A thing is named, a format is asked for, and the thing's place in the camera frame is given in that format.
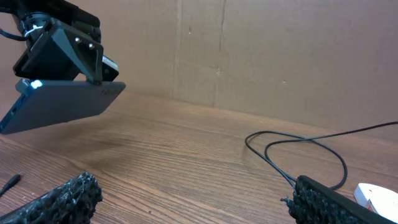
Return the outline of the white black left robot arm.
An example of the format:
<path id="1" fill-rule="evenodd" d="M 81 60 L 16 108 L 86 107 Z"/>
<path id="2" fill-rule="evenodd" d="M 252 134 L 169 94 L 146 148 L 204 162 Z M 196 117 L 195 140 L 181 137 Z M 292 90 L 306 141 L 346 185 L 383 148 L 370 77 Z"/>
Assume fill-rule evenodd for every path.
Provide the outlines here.
<path id="1" fill-rule="evenodd" d="M 13 66 L 16 76 L 29 80 L 74 80 L 80 73 L 99 85 L 119 75 L 118 65 L 104 56 L 100 20 L 66 0 L 1 0 L 19 35 L 1 35 L 25 43 Z"/>

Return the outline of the blue screen Galaxy smartphone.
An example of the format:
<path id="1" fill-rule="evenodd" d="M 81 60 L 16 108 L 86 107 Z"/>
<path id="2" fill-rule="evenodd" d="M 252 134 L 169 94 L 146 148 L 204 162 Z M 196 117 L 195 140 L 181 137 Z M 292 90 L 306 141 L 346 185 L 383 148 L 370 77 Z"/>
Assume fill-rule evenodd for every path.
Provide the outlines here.
<path id="1" fill-rule="evenodd" d="M 16 84 L 21 94 L 1 120 L 1 134 L 13 134 L 97 116 L 120 95 L 123 82 L 26 80 Z"/>

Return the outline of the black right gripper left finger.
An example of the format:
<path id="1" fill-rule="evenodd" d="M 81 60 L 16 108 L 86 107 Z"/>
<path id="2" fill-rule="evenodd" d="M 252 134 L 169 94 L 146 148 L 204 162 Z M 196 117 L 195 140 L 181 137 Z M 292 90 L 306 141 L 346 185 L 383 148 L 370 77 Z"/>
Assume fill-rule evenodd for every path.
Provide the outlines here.
<path id="1" fill-rule="evenodd" d="M 3 215 L 1 224 L 90 224 L 102 189 L 84 172 L 35 200 Z"/>

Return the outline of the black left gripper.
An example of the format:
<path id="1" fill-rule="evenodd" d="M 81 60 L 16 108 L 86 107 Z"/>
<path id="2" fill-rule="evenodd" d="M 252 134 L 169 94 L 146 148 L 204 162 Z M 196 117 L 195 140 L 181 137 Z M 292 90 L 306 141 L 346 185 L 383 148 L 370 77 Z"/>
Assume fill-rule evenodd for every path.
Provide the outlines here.
<path id="1" fill-rule="evenodd" d="M 25 17 L 19 21 L 26 51 L 13 67 L 29 80 L 74 80 L 80 73 L 100 85 L 119 75 L 118 65 L 104 56 L 99 27 L 87 22 L 63 23 L 54 17 Z"/>

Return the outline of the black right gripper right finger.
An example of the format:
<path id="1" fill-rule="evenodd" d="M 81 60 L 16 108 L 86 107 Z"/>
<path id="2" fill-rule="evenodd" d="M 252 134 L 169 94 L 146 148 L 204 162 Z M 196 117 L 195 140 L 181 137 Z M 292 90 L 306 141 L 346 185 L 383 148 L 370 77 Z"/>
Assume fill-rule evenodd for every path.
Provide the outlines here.
<path id="1" fill-rule="evenodd" d="M 394 224 L 305 176 L 298 177 L 293 198 L 282 198 L 297 224 Z"/>

